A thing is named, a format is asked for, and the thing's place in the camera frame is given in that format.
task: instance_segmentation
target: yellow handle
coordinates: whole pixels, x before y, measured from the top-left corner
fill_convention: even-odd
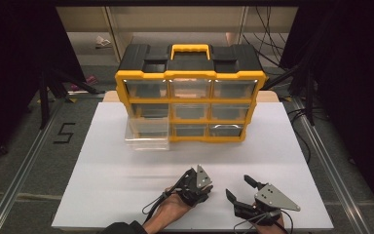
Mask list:
[[[206,44],[172,45],[171,60],[174,59],[175,52],[206,52],[207,60],[210,60],[210,49]]]

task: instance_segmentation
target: yellow storage organizer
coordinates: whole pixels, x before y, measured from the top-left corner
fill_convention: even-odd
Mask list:
[[[266,75],[250,45],[131,44],[115,79],[135,143],[232,142],[245,139]]]

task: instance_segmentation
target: white table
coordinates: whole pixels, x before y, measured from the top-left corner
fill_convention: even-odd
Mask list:
[[[234,216],[225,189],[248,204],[256,192],[243,175],[271,182],[301,207],[301,212],[289,211],[295,229],[333,228],[281,103],[258,103],[242,143],[179,142],[172,143],[170,151],[132,151],[124,142],[126,123],[121,103],[98,105],[53,227],[76,230],[104,228],[115,221],[142,223],[142,208],[201,164],[214,185],[209,198],[167,231],[233,230],[243,220]],[[286,215],[284,222],[289,228]]]

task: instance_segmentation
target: wire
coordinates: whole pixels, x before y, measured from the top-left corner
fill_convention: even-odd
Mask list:
[[[252,45],[253,48],[254,48],[254,45],[251,44],[250,42],[248,42],[248,40],[247,40],[247,38],[245,38],[244,34],[242,35],[242,37],[244,38],[245,42],[247,42],[248,45]],[[268,61],[271,62],[272,64],[276,65],[278,68],[281,68],[281,69],[283,69],[283,70],[286,70],[286,69],[282,68],[282,67],[281,67],[278,63],[276,63],[275,61],[273,61],[273,60],[267,58],[265,55],[263,55],[262,53],[260,53],[260,51],[257,51],[256,48],[254,48],[254,51],[256,51],[256,53],[257,53],[259,56],[263,57],[264,59],[268,60]]]
[[[262,24],[263,24],[263,27],[265,29],[265,34],[263,35],[263,41],[266,37],[266,34],[269,36],[269,39],[270,39],[270,43],[271,43],[271,47],[272,47],[272,51],[273,51],[273,54],[275,55],[275,58],[278,62],[280,62],[280,60],[278,59],[278,56],[276,55],[276,52],[275,52],[275,49],[274,47],[276,47],[276,51],[278,52],[279,56],[281,57],[281,52],[278,50],[278,46],[276,45],[275,41],[273,40],[272,38],[272,35],[270,33],[270,14],[272,12],[272,7],[267,7],[266,8],[266,11],[267,11],[267,23],[265,24],[265,22],[263,21],[261,15],[260,15],[260,12],[258,10],[258,8],[256,7],[256,12],[257,12],[257,15],[258,17],[260,18]]]
[[[148,215],[148,214],[151,212],[151,210],[150,210],[148,213],[145,212],[144,210],[145,210],[146,208],[148,208],[149,206],[151,206],[153,203],[157,202],[161,197],[162,197],[162,195],[160,195],[156,200],[152,201],[150,204],[148,204],[147,206],[145,206],[145,207],[142,209],[142,213],[145,214],[145,215]]]
[[[272,45],[272,44],[270,44],[270,43],[267,43],[267,42],[263,41],[262,39],[260,39],[260,38],[256,35],[256,33],[253,32],[253,35],[254,35],[254,37],[255,37],[257,40],[261,41],[262,43],[264,43],[264,44],[266,44],[266,45],[268,45],[268,46],[274,46],[274,45]],[[283,48],[283,47],[280,47],[280,46],[274,46],[274,47],[276,47],[277,49],[284,50],[284,48]]]
[[[282,212],[285,213],[290,219],[290,234],[292,234],[293,233],[293,219],[291,218],[289,213],[287,213],[285,211],[282,211]]]
[[[154,211],[156,211],[156,209],[160,206],[160,204],[162,204],[165,200],[166,200],[166,198],[168,197],[168,196],[170,196],[171,195],[171,193],[172,193],[172,191],[174,191],[174,189],[175,188],[177,188],[178,187],[178,185],[180,184],[180,182],[188,175],[188,174],[190,174],[190,172],[193,170],[193,168],[191,168],[191,169],[189,169],[189,170],[187,170],[185,173],[184,173],[184,175],[182,175],[181,176],[181,178],[178,180],[178,182],[169,190],[169,191],[165,191],[165,192],[163,192],[163,194],[160,196],[160,197],[158,197],[154,202],[156,202],[154,205],[153,205],[153,207],[151,208],[151,210],[150,210],[150,212],[148,212],[148,216],[145,218],[145,221],[144,221],[144,223],[145,222],[147,222],[150,218],[151,218],[151,216],[153,215],[153,213],[154,213]]]
[[[312,152],[311,152],[311,148],[309,147],[309,144],[308,142],[306,142],[302,136],[299,134],[299,132],[296,131],[296,129],[294,128],[294,122],[302,117],[303,115],[306,114],[306,108],[302,108],[302,109],[296,109],[296,110],[293,110],[293,111],[290,111],[290,112],[287,112],[287,115],[291,114],[291,113],[294,113],[294,112],[298,112],[295,116],[293,116],[293,118],[291,119],[290,121],[290,125],[294,131],[294,133],[300,138],[300,140],[302,140],[302,142],[305,144],[307,150],[308,150],[308,158],[306,159],[306,163],[309,164],[311,162],[311,158],[312,158]]]
[[[279,33],[279,36],[280,36],[281,40],[283,40],[284,44],[286,44],[286,40],[284,40],[283,36],[281,36],[281,33]]]
[[[261,220],[263,220],[266,216],[267,216],[266,214],[260,214],[260,215],[257,215],[257,216],[254,216],[254,217],[251,217],[251,218],[249,218],[249,219],[246,219],[245,221],[239,222],[238,224],[236,224],[236,225],[233,227],[233,231],[234,231],[236,234],[238,234],[238,233],[236,232],[236,227],[242,225],[242,224],[245,223],[245,222],[250,222],[250,223],[251,223],[251,221],[253,221],[253,220],[255,220],[255,219],[261,217],[259,220],[257,220],[257,221],[254,223],[255,225],[257,225],[257,223],[259,223]],[[254,225],[253,225],[253,223],[251,223],[251,227],[248,228],[248,230],[246,230],[246,231],[244,232],[244,234],[247,233],[249,230],[251,230],[253,227],[254,227]]]

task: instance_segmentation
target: metal rail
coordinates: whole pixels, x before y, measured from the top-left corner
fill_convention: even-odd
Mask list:
[[[19,167],[17,174],[11,182],[11,185],[5,192],[1,202],[0,202],[0,229],[5,222],[17,196],[26,181],[26,178],[32,169],[39,152],[47,138],[48,132],[52,128],[53,122],[58,114],[60,108],[64,103],[64,99],[58,99],[53,107],[53,113],[51,113],[50,119],[44,129],[40,130],[31,148],[29,149],[26,157],[24,158],[22,164]]]
[[[304,108],[303,102],[300,98],[296,97],[294,99],[294,107],[296,109]],[[356,204],[353,196],[349,192],[345,182],[338,173],[338,170],[335,167],[335,164],[332,161],[329,153],[326,150],[323,142],[321,141],[318,132],[315,126],[311,126],[308,119],[302,117],[303,127],[305,128],[309,139],[311,140],[312,145],[315,148],[316,153],[320,159],[321,164],[326,171],[327,176],[329,177],[330,182],[332,183],[333,188],[335,189],[336,195],[339,198],[339,201],[344,208],[346,215],[348,216],[349,221],[356,234],[371,233],[370,229],[361,213],[358,205]]]

